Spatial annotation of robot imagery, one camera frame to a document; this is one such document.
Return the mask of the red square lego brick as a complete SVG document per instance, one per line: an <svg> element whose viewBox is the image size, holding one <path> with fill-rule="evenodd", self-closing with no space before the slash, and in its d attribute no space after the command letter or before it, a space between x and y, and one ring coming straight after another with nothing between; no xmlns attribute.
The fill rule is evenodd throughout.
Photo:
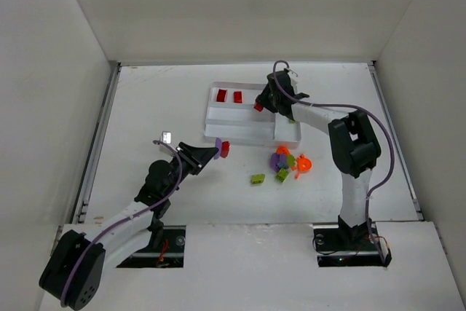
<svg viewBox="0 0 466 311"><path fill-rule="evenodd" d="M255 103L254 104L254 109L261 112L261 111L263 111L264 107L259 103Z"/></svg>

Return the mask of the small purple lego brick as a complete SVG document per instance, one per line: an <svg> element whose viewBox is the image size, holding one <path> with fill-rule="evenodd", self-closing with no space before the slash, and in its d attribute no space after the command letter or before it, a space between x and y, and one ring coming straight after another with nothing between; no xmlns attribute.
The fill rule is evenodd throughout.
<svg viewBox="0 0 466 311"><path fill-rule="evenodd" d="M215 159L215 160L217 160L221 156L222 143L223 143L223 141L220 138L216 138L215 147L217 148L217 152L213 157L213 159Z"/></svg>

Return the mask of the red flower lego brick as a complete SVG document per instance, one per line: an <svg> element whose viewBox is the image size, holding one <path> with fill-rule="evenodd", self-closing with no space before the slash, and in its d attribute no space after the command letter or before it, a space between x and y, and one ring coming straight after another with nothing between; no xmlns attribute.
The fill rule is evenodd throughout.
<svg viewBox="0 0 466 311"><path fill-rule="evenodd" d="M229 141L222 141L221 142L221 152L220 152L220 157L221 158L227 158L229 155L230 151L230 142Z"/></svg>

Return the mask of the red curved lego brick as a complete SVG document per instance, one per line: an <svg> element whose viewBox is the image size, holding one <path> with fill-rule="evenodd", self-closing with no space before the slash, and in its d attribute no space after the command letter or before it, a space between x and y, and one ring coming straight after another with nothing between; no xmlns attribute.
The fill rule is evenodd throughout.
<svg viewBox="0 0 466 311"><path fill-rule="evenodd" d="M234 103L242 103L242 91L234 91Z"/></svg>

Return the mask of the large purple rounded lego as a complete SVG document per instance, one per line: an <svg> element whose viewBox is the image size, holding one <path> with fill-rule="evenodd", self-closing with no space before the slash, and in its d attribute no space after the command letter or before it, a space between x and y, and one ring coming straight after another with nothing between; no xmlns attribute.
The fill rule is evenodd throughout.
<svg viewBox="0 0 466 311"><path fill-rule="evenodd" d="M281 169L288 169L288 155L273 153L270 157L269 165L276 173Z"/></svg>

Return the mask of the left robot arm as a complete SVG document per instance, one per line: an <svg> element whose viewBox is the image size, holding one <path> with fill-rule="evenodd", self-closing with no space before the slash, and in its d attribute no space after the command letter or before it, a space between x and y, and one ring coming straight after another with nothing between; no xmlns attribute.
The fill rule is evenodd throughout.
<svg viewBox="0 0 466 311"><path fill-rule="evenodd" d="M180 142L173 148L162 141L157 145L171 152L172 158L151 163L143 186L125 209L98 227L81 232L70 229L58 239L39 287L59 300L61 307L82 310L95 296L106 269L160 241L161 219L170 207L170 197L187 176L198 175L221 153L219 145L195 147Z"/></svg>

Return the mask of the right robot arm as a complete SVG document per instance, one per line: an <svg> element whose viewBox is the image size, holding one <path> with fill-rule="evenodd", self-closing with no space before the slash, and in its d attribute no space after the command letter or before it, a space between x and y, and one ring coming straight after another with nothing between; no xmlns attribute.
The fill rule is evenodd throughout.
<svg viewBox="0 0 466 311"><path fill-rule="evenodd" d="M342 183L336 239L342 250L357 245L368 236L371 220L366 210L367 194L372 170L382 153L367 113L356 107L345 112L339 105L306 102L307 94L295 93L288 69L266 78L266 87L256 97L257 105L329 137L331 156Z"/></svg>

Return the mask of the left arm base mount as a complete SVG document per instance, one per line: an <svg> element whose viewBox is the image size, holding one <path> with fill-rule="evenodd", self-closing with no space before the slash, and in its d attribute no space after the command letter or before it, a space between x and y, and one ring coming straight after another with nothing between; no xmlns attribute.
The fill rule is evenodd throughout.
<svg viewBox="0 0 466 311"><path fill-rule="evenodd" d="M186 226L164 227L162 234L153 233L149 244L126 258L120 269L183 268Z"/></svg>

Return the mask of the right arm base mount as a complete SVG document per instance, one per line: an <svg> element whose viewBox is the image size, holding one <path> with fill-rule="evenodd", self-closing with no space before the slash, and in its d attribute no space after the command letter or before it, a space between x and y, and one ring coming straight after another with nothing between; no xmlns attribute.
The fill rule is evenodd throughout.
<svg viewBox="0 0 466 311"><path fill-rule="evenodd" d="M373 235L364 234L348 243L335 225L313 227L312 247L319 267L388 267L392 262L390 244L379 235L376 225Z"/></svg>

